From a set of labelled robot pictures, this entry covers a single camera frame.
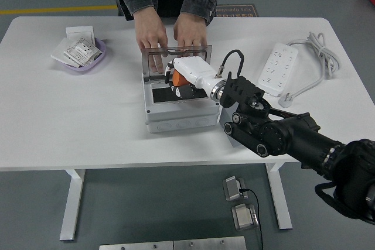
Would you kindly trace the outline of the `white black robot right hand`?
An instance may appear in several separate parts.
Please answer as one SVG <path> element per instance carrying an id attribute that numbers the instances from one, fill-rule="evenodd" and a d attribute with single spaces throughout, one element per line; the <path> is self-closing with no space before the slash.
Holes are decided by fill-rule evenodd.
<path id="1" fill-rule="evenodd" d="M 169 82 L 171 70 L 177 71 L 197 89 L 203 89 L 213 101 L 219 101 L 225 80 L 216 78 L 216 71 L 199 56 L 178 57 L 170 61 L 165 69 L 165 83 Z"/>

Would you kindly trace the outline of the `person's left hand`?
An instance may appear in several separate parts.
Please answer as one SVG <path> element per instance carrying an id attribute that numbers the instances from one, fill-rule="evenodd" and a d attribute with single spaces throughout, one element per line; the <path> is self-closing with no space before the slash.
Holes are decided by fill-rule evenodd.
<path id="1" fill-rule="evenodd" d="M 206 20 L 190 13 L 181 13 L 173 27 L 178 47 L 206 46 Z"/>

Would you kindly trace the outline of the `person's right hand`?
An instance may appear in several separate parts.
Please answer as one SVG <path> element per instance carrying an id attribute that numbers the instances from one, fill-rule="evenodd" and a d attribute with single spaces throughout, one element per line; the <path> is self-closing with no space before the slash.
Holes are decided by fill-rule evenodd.
<path id="1" fill-rule="evenodd" d="M 134 14 L 135 35 L 140 51 L 168 46 L 166 29 L 154 7 L 147 7 Z"/>

